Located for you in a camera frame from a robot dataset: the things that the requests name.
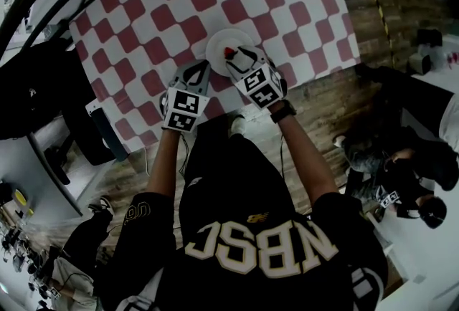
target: hand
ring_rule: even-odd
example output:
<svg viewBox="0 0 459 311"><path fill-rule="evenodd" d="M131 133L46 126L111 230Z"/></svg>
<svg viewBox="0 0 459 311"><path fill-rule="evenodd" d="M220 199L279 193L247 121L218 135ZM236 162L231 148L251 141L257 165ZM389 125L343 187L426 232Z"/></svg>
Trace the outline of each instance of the hand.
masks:
<svg viewBox="0 0 459 311"><path fill-rule="evenodd" d="M388 159L386 159L386 162L384 162L384 170L387 171L386 165L388 162L392 161L393 163L396 163L399 159L411 159L414 154L415 152L411 148L405 148L395 152Z"/></svg>

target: wristwatch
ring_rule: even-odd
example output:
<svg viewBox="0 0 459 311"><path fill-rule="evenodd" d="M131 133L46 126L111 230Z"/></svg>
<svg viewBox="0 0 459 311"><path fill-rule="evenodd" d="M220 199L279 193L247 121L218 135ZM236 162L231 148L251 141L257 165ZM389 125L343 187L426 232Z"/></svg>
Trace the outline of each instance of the wristwatch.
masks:
<svg viewBox="0 0 459 311"><path fill-rule="evenodd" d="M296 115L296 110L295 108L293 108L289 100L282 100L281 102L284 104L284 106L279 111L276 111L275 113L271 114L271 119L273 119L273 122L275 124L277 124L279 121L281 121L283 118L289 115Z"/></svg>

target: jersey lettering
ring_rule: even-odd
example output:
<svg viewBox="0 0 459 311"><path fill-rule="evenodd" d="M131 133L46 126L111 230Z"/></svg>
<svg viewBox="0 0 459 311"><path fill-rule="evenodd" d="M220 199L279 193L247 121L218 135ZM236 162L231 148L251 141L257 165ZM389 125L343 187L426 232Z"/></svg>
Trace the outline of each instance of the jersey lettering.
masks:
<svg viewBox="0 0 459 311"><path fill-rule="evenodd" d="M145 201L137 204L137 206L131 205L124 216L124 225L129 221L132 221L143 216L149 216L151 213L150 205Z"/></svg>
<svg viewBox="0 0 459 311"><path fill-rule="evenodd" d="M295 263L293 246L290 239L292 221L285 222L273 229L267 229L257 235L257 245L260 248L260 268L268 278L284 278L301 274L300 265ZM268 237L278 237L279 245L269 246ZM282 257L281 267L272 267L273 257Z"/></svg>
<svg viewBox="0 0 459 311"><path fill-rule="evenodd" d="M306 260L303 261L303 273L318 267L321 264L318 256L314 254L313 249L323 256L325 260L330 260L336 254L338 254L338 249L335 245L331 244L328 237L324 232L318 228L312 221L308 221L309 226L311 226L317 237L310 233L304 226L300 223L294 222L295 227L300 234L301 242L303 243L304 254Z"/></svg>
<svg viewBox="0 0 459 311"><path fill-rule="evenodd" d="M230 253L230 246L222 244L218 244L217 253L215 255L220 265L225 269L240 274L247 274L257 266L257 249L249 241L231 237L233 229L241 231L244 234L244 238L251 239L252 241L255 240L255 236L253 236L252 232L250 232L246 226L239 223L233 221L223 223L220 238L225 242L225 244L243 250L242 261L230 259L228 257L228 254Z"/></svg>
<svg viewBox="0 0 459 311"><path fill-rule="evenodd" d="M217 244L217 236L220 231L220 223L214 222L207 224L198 230L198 233L204 232L210 228L209 236L207 236L206 244L204 245L204 251L195 249L196 243L189 242L185 247L185 254L196 257L197 259L205 260L214 256L215 245Z"/></svg>
<svg viewBox="0 0 459 311"><path fill-rule="evenodd" d="M300 264L295 262L293 245L290 237L290 230L295 227L300 234L305 258L302 262L303 273L318 267L321 264L319 257L314 253L313 248L326 260L330 260L338 249L333 245L324 232L312 221L308 225L315 231L312 234L302 224L287 221L280 226L266 229L260 232L256 238L253 233L244 225L228 221L220 225L214 222L202 227L198 233L210 229L206 238L204 250L195 249L196 243L189 242L185 247L185 254L196 257L200 260L211 258L215 255L220 266L232 272L248 274L258 266L268 278L284 278L301 274ZM232 231L242 232L241 238L234 238ZM222 244L217 246L217 238L220 237ZM242 250L242 259L236 260L230 257L230 249Z"/></svg>

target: red object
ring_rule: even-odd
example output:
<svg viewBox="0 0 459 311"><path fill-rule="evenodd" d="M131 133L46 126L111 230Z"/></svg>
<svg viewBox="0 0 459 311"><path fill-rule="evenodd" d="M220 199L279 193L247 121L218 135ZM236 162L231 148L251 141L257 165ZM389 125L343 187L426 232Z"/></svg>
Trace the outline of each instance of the red object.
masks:
<svg viewBox="0 0 459 311"><path fill-rule="evenodd" d="M224 48L224 58L225 58L225 59L228 59L228 58L231 57L234 53L235 53L235 51L234 51L233 49L230 49L229 47L225 47L225 48Z"/></svg>

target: box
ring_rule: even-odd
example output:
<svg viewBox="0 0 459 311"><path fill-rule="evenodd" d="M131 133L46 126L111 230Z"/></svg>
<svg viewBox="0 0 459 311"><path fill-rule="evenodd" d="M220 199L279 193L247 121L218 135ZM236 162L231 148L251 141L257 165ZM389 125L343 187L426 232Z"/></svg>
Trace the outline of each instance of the box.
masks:
<svg viewBox="0 0 459 311"><path fill-rule="evenodd" d="M235 85L259 109L267 108L282 100L280 74L269 64L264 63Z"/></svg>
<svg viewBox="0 0 459 311"><path fill-rule="evenodd" d="M210 98L169 87L164 97L164 127L189 133L196 126Z"/></svg>

